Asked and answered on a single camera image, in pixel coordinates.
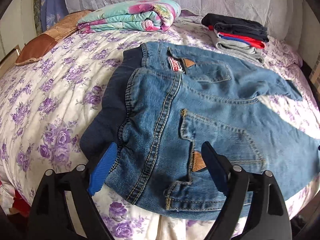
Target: folded blanket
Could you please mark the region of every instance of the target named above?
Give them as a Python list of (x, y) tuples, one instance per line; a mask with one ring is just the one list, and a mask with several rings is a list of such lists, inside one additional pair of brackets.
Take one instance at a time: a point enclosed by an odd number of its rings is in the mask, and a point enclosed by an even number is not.
[(107, 5), (78, 21), (82, 33), (105, 30), (166, 31), (181, 12), (171, 0), (138, 0)]
[(208, 34), (214, 46), (222, 52), (243, 60), (263, 64), (264, 58), (261, 56), (261, 49), (252, 47), (244, 42), (218, 38), (213, 31), (209, 31)]

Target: blue gripper pad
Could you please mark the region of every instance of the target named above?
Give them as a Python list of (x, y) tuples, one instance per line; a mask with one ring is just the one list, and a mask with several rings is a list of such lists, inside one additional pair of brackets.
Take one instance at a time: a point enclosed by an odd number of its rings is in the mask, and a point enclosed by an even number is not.
[(109, 171), (116, 160), (118, 152), (118, 146), (112, 142), (109, 148), (106, 150), (96, 168), (90, 174), (90, 182), (88, 187), (88, 193), (93, 196), (96, 192), (100, 191), (102, 185), (109, 174)]

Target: gray folded garment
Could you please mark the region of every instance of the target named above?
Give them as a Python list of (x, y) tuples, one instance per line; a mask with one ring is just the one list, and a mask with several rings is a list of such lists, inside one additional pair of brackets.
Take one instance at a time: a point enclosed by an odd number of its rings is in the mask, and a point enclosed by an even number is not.
[(263, 64), (264, 58), (261, 56), (261, 49), (257, 49), (241, 41), (233, 41), (218, 38), (213, 31), (208, 32), (214, 46), (222, 52), (238, 57), (241, 59), (249, 59)]

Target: brown leather tag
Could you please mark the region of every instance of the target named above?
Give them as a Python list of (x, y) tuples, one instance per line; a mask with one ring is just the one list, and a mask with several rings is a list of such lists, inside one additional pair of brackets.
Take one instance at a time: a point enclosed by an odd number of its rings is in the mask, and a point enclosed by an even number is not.
[(199, 171), (203, 168), (205, 168), (205, 163), (201, 157), (201, 153), (198, 151), (193, 152), (193, 166), (192, 166), (192, 171)]
[(183, 58), (182, 60), (186, 68), (191, 67), (192, 65), (195, 64), (195, 62), (187, 58)]

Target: red folded garment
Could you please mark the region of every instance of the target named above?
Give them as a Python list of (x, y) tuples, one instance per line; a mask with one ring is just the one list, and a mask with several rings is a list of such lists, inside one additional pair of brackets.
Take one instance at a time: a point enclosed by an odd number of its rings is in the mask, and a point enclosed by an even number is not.
[[(214, 31), (214, 27), (212, 25), (209, 25), (209, 30)], [(253, 39), (253, 38), (250, 38), (247, 36), (230, 34), (230, 33), (222, 33), (222, 32), (219, 32), (219, 33), (223, 36), (226, 36), (226, 37), (233, 37), (233, 38), (238, 38), (238, 39), (244, 40), (247, 43), (249, 43), (250, 46), (258, 48), (258, 49), (264, 49), (264, 47), (265, 47), (265, 44), (262, 41), (258, 41), (256, 39)]]

